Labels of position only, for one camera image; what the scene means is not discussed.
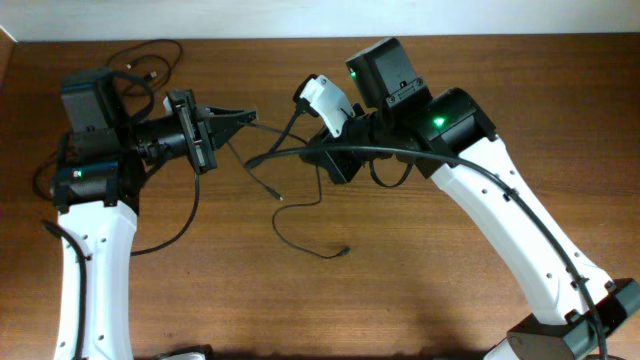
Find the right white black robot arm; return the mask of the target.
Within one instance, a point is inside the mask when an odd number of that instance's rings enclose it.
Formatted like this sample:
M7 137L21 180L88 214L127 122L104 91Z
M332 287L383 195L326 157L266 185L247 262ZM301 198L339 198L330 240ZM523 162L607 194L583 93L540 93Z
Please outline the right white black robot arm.
M305 161L346 184L362 166L395 157L464 210L531 309L490 358L608 358L608 337L638 312L638 283L611 278L569 239L477 102L459 88L433 96L395 38L356 53L346 66L360 103L323 75L309 76L294 94L324 123Z

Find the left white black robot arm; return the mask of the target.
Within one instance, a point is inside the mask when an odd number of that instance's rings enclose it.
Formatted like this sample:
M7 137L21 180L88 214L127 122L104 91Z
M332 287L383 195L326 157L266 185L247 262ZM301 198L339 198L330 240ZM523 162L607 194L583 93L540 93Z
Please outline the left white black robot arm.
M190 90L167 93L164 117L150 119L152 103L129 114L119 80L150 90L108 67L70 75L61 88L71 131L51 182L58 217L43 224L63 248L57 359L132 358L129 265L141 190L173 159L187 158L196 176L215 169L215 151L257 118L199 105Z

